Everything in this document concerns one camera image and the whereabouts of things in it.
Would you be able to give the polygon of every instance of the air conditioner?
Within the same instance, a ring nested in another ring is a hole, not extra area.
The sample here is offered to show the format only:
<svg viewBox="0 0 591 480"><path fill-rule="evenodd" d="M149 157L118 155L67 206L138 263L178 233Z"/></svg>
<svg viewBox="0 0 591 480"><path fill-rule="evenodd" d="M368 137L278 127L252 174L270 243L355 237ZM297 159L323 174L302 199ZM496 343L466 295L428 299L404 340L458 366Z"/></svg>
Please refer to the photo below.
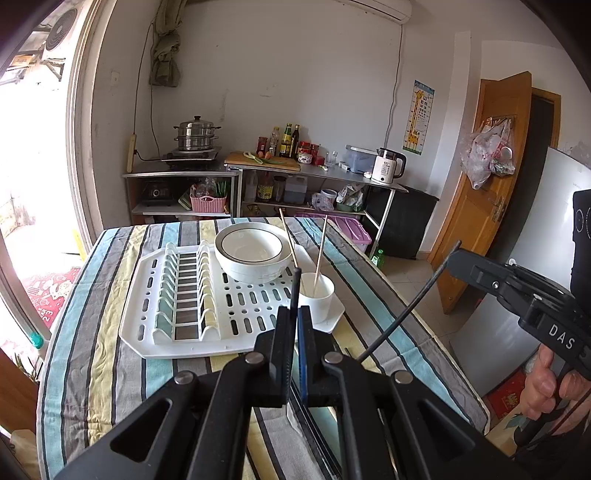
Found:
<svg viewBox="0 0 591 480"><path fill-rule="evenodd" d="M64 2L47 19L52 28L44 45L43 60L65 59L72 54L70 40L81 17L83 4L84 0Z"/></svg>
<svg viewBox="0 0 591 480"><path fill-rule="evenodd" d="M413 13L409 0L337 0L341 4L349 4L371 14L387 18L399 25L405 24Z"/></svg>

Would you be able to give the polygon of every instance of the giraffe poster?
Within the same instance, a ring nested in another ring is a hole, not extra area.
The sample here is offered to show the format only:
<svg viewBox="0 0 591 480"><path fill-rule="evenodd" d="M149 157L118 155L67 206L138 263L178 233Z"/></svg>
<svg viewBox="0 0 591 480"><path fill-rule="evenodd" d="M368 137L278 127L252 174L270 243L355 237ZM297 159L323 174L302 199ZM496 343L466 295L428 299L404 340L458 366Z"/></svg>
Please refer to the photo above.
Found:
<svg viewBox="0 0 591 480"><path fill-rule="evenodd" d="M404 150L417 155L423 153L434 95L435 90L421 82L414 81L413 101L408 114L408 125L404 134L404 145L402 146Z"/></svg>

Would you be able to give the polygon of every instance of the white plastic dish rack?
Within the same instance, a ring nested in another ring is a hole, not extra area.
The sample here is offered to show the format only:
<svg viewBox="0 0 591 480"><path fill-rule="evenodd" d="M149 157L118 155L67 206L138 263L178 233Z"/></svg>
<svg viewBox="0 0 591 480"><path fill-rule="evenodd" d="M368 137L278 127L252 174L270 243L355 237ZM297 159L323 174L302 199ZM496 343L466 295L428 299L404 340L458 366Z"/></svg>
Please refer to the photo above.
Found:
<svg viewBox="0 0 591 480"><path fill-rule="evenodd" d="M296 245L302 272L315 265ZM256 336L275 328L277 309L289 306L293 264L272 282L247 284L228 277L213 245L165 248L145 255L131 281L119 336L143 358L190 358L248 352ZM336 295L324 322L331 333L345 307Z"/></svg>

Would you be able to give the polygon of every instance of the human hand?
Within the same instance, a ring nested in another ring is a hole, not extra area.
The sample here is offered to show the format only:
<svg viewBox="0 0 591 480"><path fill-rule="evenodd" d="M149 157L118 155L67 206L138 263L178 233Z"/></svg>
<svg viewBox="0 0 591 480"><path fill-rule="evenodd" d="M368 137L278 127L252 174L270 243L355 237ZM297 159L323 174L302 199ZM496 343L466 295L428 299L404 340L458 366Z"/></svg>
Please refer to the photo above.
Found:
<svg viewBox="0 0 591 480"><path fill-rule="evenodd" d="M556 391L556 376L550 369L554 361L554 352L545 345L540 345L538 358L534 369L525 379L525 388L521 392L519 405L523 415L532 420L540 418L542 413L550 413L556 406L554 392ZM572 371L567 373L558 390L560 398L570 400L569 407L556 422L559 422L566 412L573 408L591 387L591 382L585 380L579 373ZM577 408L572 415L555 432L559 435L575 428L591 410L591 395Z"/></svg>

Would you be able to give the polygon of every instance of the chopstick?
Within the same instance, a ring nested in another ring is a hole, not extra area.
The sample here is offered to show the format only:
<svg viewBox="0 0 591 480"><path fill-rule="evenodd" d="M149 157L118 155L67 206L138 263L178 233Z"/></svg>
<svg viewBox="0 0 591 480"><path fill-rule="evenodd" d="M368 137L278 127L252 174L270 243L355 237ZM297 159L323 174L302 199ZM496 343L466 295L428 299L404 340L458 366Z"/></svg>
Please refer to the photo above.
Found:
<svg viewBox="0 0 591 480"><path fill-rule="evenodd" d="M283 230L285 230L285 234L287 235L287 243L290 245L290 250L291 250L291 256L294 259L294 265L296 268L300 268L297 264L297 257L296 257L296 251L294 249L293 244L291 243L291 235L290 235L290 231L287 229L287 224L285 223L285 217L283 217L283 208L279 209L279 215L281 215L281 221L283 222ZM304 284L301 283L300 284L300 289L301 292L306 295L306 289L304 288Z"/></svg>
<svg viewBox="0 0 591 480"><path fill-rule="evenodd" d="M320 239L320 250L318 251L318 262L316 263L316 275L314 275L314 287L312 289L312 296L316 295L316 284L318 283L318 276L320 275L320 259L322 258L322 252L324 251L324 241L326 240L326 224L328 223L329 216L324 216L324 227L322 227L322 238Z"/></svg>

